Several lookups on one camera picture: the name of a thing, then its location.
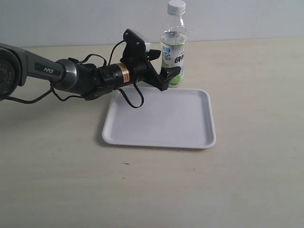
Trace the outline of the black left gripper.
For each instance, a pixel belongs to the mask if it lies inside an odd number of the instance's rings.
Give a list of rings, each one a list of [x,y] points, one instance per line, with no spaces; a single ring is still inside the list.
[[[165,91],[169,87],[169,81],[176,77],[181,70],[180,66],[175,67],[162,67],[160,74],[158,74],[151,64],[151,61],[157,60],[161,56],[161,51],[158,49],[150,49],[143,56],[138,59],[121,58],[120,62],[123,63],[130,75],[130,81],[120,83],[120,88],[133,84],[134,82],[145,82],[160,91]]]

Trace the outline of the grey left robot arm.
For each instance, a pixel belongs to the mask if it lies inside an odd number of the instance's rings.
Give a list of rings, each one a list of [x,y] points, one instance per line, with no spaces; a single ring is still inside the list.
[[[113,90],[145,82],[160,91],[167,90],[169,81],[177,76],[180,67],[163,67],[159,73],[151,64],[160,57],[160,50],[151,49],[131,58],[124,52],[119,63],[103,63],[102,67],[89,64],[88,55],[84,60],[68,58],[56,62],[36,55],[19,47],[0,45],[0,98],[22,104],[33,104],[57,90],[72,93],[72,97],[87,101],[95,100]],[[46,80],[50,89],[33,100],[12,97],[18,86],[24,86],[27,77]]]

